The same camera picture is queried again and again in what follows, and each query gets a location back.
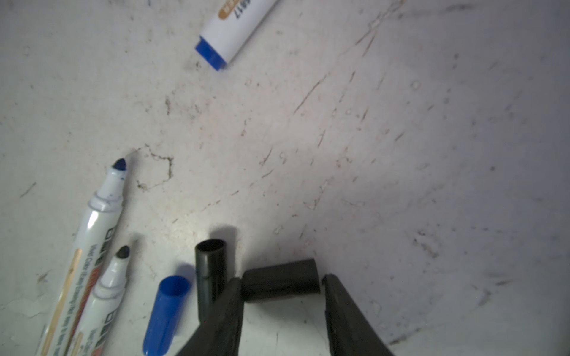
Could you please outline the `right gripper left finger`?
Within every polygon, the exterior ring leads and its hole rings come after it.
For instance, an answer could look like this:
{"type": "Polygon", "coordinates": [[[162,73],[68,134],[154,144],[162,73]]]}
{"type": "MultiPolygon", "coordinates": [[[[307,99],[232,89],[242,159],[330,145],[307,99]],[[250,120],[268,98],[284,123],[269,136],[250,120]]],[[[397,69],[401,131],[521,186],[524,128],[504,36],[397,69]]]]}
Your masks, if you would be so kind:
{"type": "Polygon", "coordinates": [[[178,355],[238,355],[243,307],[241,279],[233,277],[178,355]]]}

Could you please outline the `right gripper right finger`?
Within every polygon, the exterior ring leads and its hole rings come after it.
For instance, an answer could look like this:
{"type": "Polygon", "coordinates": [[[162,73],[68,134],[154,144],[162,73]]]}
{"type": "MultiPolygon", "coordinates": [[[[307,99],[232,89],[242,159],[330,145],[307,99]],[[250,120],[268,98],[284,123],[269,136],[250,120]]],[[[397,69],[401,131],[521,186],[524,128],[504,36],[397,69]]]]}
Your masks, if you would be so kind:
{"type": "Polygon", "coordinates": [[[325,317],[330,354],[393,356],[341,280],[335,274],[326,274],[322,283],[325,288],[325,317]]]}

